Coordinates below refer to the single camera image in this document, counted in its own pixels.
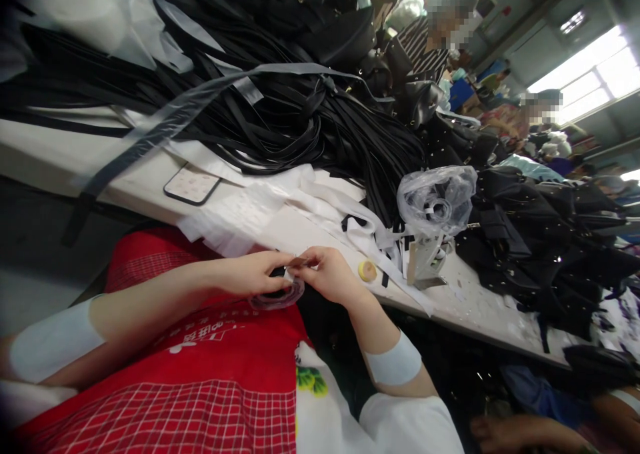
clear plastic bag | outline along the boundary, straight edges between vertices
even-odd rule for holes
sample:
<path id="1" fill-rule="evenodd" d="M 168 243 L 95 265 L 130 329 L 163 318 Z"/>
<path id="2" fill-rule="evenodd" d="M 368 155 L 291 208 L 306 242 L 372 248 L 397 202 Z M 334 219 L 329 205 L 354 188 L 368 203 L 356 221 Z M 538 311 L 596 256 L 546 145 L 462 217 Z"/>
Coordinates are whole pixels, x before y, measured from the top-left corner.
<path id="1" fill-rule="evenodd" d="M 153 0 L 21 2 L 39 18 L 35 23 L 67 32 L 108 55 L 149 69 L 155 69 L 154 59 L 180 73 L 193 68 L 190 58 L 163 32 L 165 24 Z"/>
<path id="2" fill-rule="evenodd" d="M 402 31 L 414 19 L 422 15 L 425 0 L 402 0 L 400 4 L 387 16 L 385 27 L 391 27 L 397 32 Z"/>
<path id="3" fill-rule="evenodd" d="M 400 216 L 427 236 L 456 235 L 467 228 L 477 179 L 471 166 L 407 174 L 398 187 Z"/>

phone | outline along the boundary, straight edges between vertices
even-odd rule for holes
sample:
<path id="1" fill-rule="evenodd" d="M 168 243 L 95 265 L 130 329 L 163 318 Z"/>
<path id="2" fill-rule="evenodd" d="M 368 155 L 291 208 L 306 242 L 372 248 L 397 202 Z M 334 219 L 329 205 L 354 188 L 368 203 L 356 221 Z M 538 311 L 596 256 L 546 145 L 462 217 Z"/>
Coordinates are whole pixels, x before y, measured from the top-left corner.
<path id="1" fill-rule="evenodd" d="M 196 166 L 186 163 L 165 184 L 165 195 L 191 205 L 200 206 L 207 202 L 211 193 L 220 184 L 218 176 L 204 172 Z"/>

workbench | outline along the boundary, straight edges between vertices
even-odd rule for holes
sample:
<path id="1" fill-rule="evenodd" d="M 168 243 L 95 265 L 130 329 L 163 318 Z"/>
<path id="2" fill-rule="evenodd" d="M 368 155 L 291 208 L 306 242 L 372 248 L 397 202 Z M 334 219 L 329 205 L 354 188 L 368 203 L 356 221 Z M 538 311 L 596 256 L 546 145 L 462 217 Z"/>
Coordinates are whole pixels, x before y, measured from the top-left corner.
<path id="1" fill-rule="evenodd" d="M 73 120 L 122 127 L 118 117 L 107 108 L 75 110 Z M 94 169 L 97 154 L 118 142 L 119 139 L 109 137 L 0 120 L 0 174 L 44 191 L 76 197 L 80 187 L 73 185 L 72 180 Z M 200 209 L 172 199 L 163 192 L 164 185 L 184 164 L 183 159 L 158 149 L 116 178 L 99 200 L 174 225 L 182 216 Z M 338 188 L 356 200 L 363 195 L 359 188 L 344 179 L 330 178 L 324 171 L 316 174 L 317 182 Z M 238 185 L 222 181 L 205 205 L 216 203 L 240 189 L 242 187 Z M 342 244 L 286 204 L 272 218 L 257 242 L 294 254 L 300 254 L 313 245 L 332 246 L 342 252 L 354 272 L 358 264 L 365 260 L 360 252 Z M 509 296 L 502 297 L 482 288 L 476 272 L 462 262 L 455 252 L 448 254 L 440 274 L 448 285 L 424 291 L 434 306 L 431 319 L 435 322 L 556 365 L 566 365 L 563 347 L 584 342 L 563 331 L 549 329 L 551 352 L 545 354 L 535 315 L 519 312 Z M 426 317 L 416 301 L 392 281 L 383 287 L 381 278 L 377 276 L 368 285 L 381 303 L 417 317 Z"/>

black strap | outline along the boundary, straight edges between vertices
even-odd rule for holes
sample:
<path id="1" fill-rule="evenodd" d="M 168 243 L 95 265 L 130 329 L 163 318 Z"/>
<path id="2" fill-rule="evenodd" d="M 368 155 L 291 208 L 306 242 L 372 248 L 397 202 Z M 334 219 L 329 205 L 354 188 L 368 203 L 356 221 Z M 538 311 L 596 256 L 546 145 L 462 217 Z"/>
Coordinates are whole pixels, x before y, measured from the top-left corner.
<path id="1" fill-rule="evenodd" d="M 544 316 L 542 316 L 541 314 L 538 314 L 538 326 L 540 327 L 540 340 L 542 342 L 542 349 L 544 350 L 545 354 L 550 354 L 551 351 L 549 350 L 549 340 L 547 339 L 549 326 L 544 319 Z"/>

window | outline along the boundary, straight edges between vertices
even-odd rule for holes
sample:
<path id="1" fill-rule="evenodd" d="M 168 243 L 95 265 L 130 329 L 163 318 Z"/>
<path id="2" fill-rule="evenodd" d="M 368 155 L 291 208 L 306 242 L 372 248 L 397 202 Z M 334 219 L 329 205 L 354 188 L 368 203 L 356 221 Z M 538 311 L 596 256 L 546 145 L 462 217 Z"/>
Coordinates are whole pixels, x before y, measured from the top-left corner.
<path id="1" fill-rule="evenodd" d="M 576 27 L 582 24 L 584 20 L 585 20 L 584 12 L 578 11 L 576 14 L 574 14 L 570 18 L 570 20 L 568 20 L 567 22 L 562 24 L 562 26 L 560 26 L 560 31 L 562 31 L 562 34 L 564 35 L 569 34 L 570 32 L 574 31 Z"/>
<path id="2" fill-rule="evenodd" d="M 620 177 L 623 181 L 640 181 L 640 169 L 638 169 L 637 171 L 631 171 L 630 173 L 622 174 L 622 176 Z"/>
<path id="3" fill-rule="evenodd" d="M 528 90 L 538 93 L 545 89 L 560 89 L 563 95 L 560 122 L 584 116 L 640 89 L 640 68 L 627 44 L 616 26 Z"/>

